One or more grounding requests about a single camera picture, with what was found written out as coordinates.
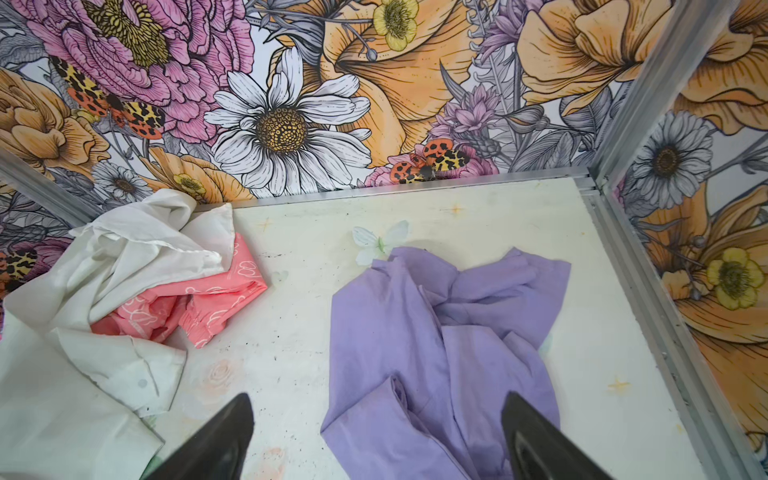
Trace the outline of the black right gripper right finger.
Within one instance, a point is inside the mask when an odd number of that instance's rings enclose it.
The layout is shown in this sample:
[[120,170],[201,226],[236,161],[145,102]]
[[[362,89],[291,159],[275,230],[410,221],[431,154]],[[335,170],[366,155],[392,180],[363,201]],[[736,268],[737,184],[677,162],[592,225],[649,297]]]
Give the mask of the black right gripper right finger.
[[507,394],[501,424],[515,479],[611,479],[517,392]]

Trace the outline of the white cloth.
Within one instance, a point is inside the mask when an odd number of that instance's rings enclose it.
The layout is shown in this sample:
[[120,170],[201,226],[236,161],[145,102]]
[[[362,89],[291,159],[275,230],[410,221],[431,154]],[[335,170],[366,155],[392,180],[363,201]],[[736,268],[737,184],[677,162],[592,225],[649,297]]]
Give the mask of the white cloth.
[[5,298],[3,478],[138,479],[162,448],[142,417],[170,408],[185,353],[92,325],[150,288],[230,267],[231,207],[196,207],[163,189],[108,211]]

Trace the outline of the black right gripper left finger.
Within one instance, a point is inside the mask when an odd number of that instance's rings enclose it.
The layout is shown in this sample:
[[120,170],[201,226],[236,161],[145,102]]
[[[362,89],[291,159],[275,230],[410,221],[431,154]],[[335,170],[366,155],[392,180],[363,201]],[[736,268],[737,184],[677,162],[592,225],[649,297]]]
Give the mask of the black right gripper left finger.
[[253,432],[252,403],[243,392],[143,479],[240,479]]

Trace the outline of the pink patterned cloth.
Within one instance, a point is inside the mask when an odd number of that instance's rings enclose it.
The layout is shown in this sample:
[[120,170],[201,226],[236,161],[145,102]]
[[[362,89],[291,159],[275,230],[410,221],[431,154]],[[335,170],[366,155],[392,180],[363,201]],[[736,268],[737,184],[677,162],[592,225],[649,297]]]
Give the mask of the pink patterned cloth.
[[148,289],[92,324],[91,331],[163,343],[180,328],[200,349],[267,289],[243,236],[237,233],[228,271]]

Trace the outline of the purple cloth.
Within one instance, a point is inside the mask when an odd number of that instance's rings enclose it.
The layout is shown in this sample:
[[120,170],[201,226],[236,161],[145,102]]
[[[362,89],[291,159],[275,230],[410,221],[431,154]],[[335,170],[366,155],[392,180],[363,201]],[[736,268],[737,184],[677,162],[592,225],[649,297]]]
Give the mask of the purple cloth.
[[501,423],[520,394],[560,420],[539,350],[571,266],[517,249],[459,270],[398,247],[331,303],[321,435],[352,479],[509,479]]

